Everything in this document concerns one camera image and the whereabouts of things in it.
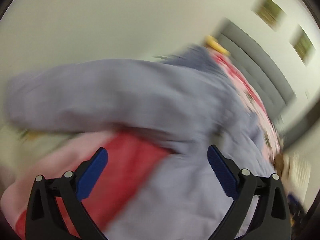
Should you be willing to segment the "lavender puffer jacket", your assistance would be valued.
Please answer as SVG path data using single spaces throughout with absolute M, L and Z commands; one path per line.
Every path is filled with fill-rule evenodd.
M 17 126 L 93 132 L 134 128 L 172 150 L 147 185 L 109 227 L 109 239 L 207 239 L 232 200 L 207 160 L 222 133 L 223 155 L 270 176 L 263 136 L 219 67 L 211 73 L 138 60 L 99 60 L 22 73 L 7 85 L 5 108 Z

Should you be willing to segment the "green framed picture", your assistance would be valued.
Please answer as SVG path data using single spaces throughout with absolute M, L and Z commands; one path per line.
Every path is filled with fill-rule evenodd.
M 277 31 L 286 13 L 273 0 L 255 0 L 252 11 L 273 31 Z
M 290 44 L 300 60 L 303 62 L 304 66 L 307 66 L 316 49 L 313 42 L 300 25 L 298 25 L 296 30 L 293 32 Z

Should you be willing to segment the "yellow plush toy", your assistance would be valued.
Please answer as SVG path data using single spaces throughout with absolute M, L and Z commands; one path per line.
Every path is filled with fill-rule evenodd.
M 214 37 L 212 37 L 210 35 L 206 36 L 205 43 L 208 48 L 211 48 L 211 49 L 213 49 L 223 55 L 226 55 L 226 56 L 230 55 L 230 52 L 227 49 L 223 48 L 223 46 L 221 46 L 221 44 L 219 44 L 219 42 Z

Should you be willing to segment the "grey upholstered headboard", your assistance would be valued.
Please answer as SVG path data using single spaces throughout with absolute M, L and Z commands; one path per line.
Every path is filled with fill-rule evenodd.
M 287 79 L 259 44 L 229 19 L 214 33 L 231 62 L 260 96 L 268 117 L 276 121 L 296 98 Z

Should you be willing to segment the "green framed picture upper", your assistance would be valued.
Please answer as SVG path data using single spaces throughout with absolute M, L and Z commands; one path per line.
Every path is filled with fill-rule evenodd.
M 252 11 L 273 31 L 277 31 L 286 13 L 273 0 L 255 0 Z

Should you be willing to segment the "white bed sheet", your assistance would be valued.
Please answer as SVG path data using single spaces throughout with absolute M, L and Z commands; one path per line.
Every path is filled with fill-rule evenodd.
M 1 128 L 1 165 L 20 173 L 40 158 L 63 146 L 74 136 L 68 133 L 17 129 L 5 125 Z

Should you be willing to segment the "green framed picture lower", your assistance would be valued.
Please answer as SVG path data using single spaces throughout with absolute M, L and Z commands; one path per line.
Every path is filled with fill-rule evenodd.
M 290 44 L 300 60 L 303 62 L 304 66 L 307 66 L 316 49 L 313 42 L 300 25 L 298 25 L 296 30 L 293 32 Z

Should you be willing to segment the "pink patterned blanket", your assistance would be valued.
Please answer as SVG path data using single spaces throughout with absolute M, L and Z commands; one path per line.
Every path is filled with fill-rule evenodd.
M 6 189 L 23 239 L 290 239 L 278 138 L 225 55 L 106 59 L 12 77 L 10 122 L 74 138 Z

